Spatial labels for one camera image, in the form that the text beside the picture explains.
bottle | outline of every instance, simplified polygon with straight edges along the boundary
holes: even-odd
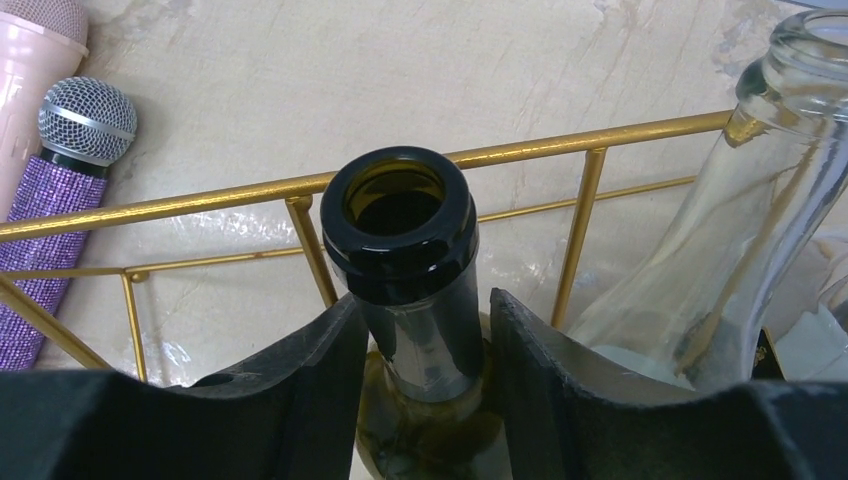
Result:
[[[783,21],[659,246],[566,334],[710,393],[750,378],[773,288],[848,175],[848,12]]]
[[[366,154],[330,182],[321,222],[377,345],[356,432],[366,468],[380,479],[511,478],[462,172],[422,148]]]

microphone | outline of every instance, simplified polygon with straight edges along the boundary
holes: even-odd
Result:
[[[8,221],[97,208],[109,167],[135,138],[135,108],[117,88],[86,77],[54,85],[38,112],[44,147],[30,157]],[[74,268],[88,232],[0,243],[0,271]],[[16,285],[55,315],[68,278],[21,280]],[[0,305],[0,370],[35,363],[44,336]]]
[[[30,155],[47,90],[77,71],[88,37],[79,0],[0,0],[0,222]]]

white marble wall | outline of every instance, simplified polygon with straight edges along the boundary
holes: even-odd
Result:
[[[109,204],[334,170],[374,148],[439,151],[727,109],[794,7],[769,0],[523,4],[389,0],[88,0],[82,73],[137,105]],[[611,151],[601,189],[697,171],[713,135]],[[579,156],[469,172],[483,213],[573,196]],[[596,208],[572,312],[656,242],[685,188]],[[482,227],[481,299],[551,310],[570,211]],[[296,244],[282,204],[96,232],[86,265]],[[154,381],[188,383],[321,311],[303,258],[155,275],[137,288]],[[131,371],[115,278],[73,284],[60,317]],[[43,365],[72,364],[48,348]]]

gold wire rack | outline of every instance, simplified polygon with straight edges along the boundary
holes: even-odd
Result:
[[[580,253],[583,249],[583,240],[586,236],[595,201],[685,185],[695,179],[693,176],[675,178],[598,193],[598,184],[608,149],[620,145],[720,130],[727,123],[730,113],[729,111],[707,113],[539,140],[483,147],[449,153],[447,157],[454,161],[460,168],[471,169],[566,153],[585,152],[583,177],[577,198],[543,203],[480,217],[480,222],[483,223],[558,208],[576,207],[551,318],[551,324],[554,327],[562,328],[565,320],[566,306],[577,273]],[[334,174],[335,172],[325,172],[130,205],[104,207],[74,214],[0,224],[0,242],[9,242],[284,200],[301,244],[300,247],[294,248],[193,258],[130,267],[0,272],[0,302],[7,304],[47,338],[55,342],[71,357],[76,359],[82,366],[87,368],[110,368],[106,361],[97,355],[93,349],[82,342],[71,331],[59,323],[56,318],[21,291],[14,282],[16,280],[32,278],[77,278],[101,275],[119,277],[123,285],[127,304],[127,315],[129,317],[138,378],[142,381],[147,381],[144,345],[141,341],[133,284],[148,280],[154,272],[303,254],[309,263],[309,268],[324,304],[330,306],[336,302],[337,295],[327,268],[327,263],[324,259],[322,245],[318,239],[312,219],[309,216],[309,209],[313,203],[313,195],[323,192]]]

silver microphone grille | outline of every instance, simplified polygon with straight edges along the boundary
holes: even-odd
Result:
[[[88,15],[79,0],[0,0],[0,12],[52,30],[85,46]]]
[[[45,147],[104,167],[126,153],[137,124],[135,107],[123,92],[88,77],[53,85],[38,111]]]

